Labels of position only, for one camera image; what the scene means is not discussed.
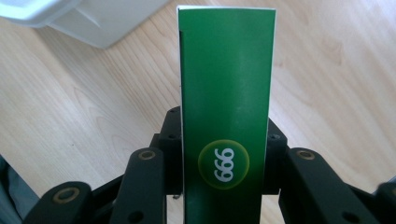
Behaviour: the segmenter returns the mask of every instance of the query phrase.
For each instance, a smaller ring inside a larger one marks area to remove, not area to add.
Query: green circle
[[[207,144],[198,158],[201,177],[215,189],[232,189],[246,177],[249,168],[247,150],[233,140]]]

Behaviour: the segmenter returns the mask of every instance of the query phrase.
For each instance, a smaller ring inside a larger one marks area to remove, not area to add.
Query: light wood grain
[[[178,4],[276,8],[270,117],[290,146],[364,190],[396,175],[394,1],[173,1],[106,50],[0,20],[0,153],[38,195],[121,175],[179,105]],[[262,204],[262,223],[283,222],[276,197]]]

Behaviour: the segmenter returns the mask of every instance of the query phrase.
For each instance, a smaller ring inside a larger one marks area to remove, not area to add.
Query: green card
[[[185,223],[260,223],[276,12],[177,11]]]

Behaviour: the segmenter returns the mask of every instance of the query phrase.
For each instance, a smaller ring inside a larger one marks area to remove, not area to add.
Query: wooden surface
[[[179,105],[178,4],[276,8],[270,117],[290,146],[364,190],[396,175],[394,1],[173,1],[106,50],[0,20],[0,153],[38,195],[121,175]],[[181,223],[181,200],[168,211]]]

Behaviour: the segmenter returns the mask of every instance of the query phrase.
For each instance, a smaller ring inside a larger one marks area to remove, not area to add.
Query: white plastic container
[[[0,17],[50,26],[97,48],[114,44],[168,0],[0,0]]]

